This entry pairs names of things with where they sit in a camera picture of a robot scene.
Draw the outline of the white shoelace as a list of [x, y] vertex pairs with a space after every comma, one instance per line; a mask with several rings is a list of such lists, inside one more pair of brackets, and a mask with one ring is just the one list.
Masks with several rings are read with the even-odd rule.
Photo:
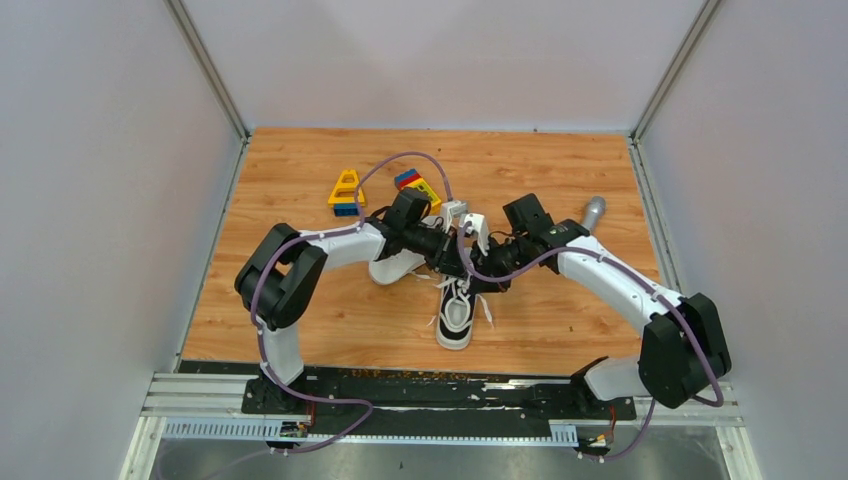
[[431, 317], [428, 326], [438, 321], [438, 326], [446, 327], [450, 333], [461, 333], [471, 327], [476, 308], [481, 305], [487, 323], [492, 329], [495, 328], [494, 316], [487, 300], [481, 293], [472, 291], [472, 277], [458, 279], [441, 276], [436, 280], [429, 274], [418, 273], [415, 268], [407, 274], [418, 281], [429, 281], [440, 292], [438, 312]]

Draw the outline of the black white sneaker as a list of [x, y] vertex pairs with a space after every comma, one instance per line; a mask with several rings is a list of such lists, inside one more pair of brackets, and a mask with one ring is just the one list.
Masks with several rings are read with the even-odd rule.
[[472, 338], [478, 295], [468, 280], [452, 276], [445, 276], [437, 287], [440, 289], [437, 342], [448, 350], [462, 350]]

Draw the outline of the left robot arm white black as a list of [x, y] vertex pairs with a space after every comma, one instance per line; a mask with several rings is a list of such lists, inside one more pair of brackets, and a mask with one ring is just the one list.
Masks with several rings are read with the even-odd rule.
[[425, 194], [405, 188], [391, 205], [346, 227], [298, 231], [275, 225], [234, 282], [257, 330], [260, 368], [272, 381], [271, 404], [293, 413], [305, 403], [307, 389], [297, 379], [305, 368], [297, 323], [324, 272], [365, 263], [378, 285], [422, 266], [462, 276], [457, 254], [448, 250], [457, 245], [452, 224], [467, 212], [467, 203], [457, 200], [432, 210]]

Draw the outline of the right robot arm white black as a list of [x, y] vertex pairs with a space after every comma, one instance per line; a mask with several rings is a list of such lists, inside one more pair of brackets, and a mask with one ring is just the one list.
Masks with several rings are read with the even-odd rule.
[[622, 397], [650, 397], [675, 409], [689, 400], [720, 407], [718, 384], [732, 362], [715, 303], [685, 296], [627, 265], [580, 223], [553, 221], [538, 197], [525, 195], [503, 208], [511, 240], [497, 244], [471, 214], [460, 217], [457, 239], [475, 240], [477, 255], [461, 252], [467, 271], [488, 284], [507, 283], [536, 266], [572, 280], [613, 308], [638, 333], [638, 355], [596, 360], [578, 375], [571, 403], [596, 417]]

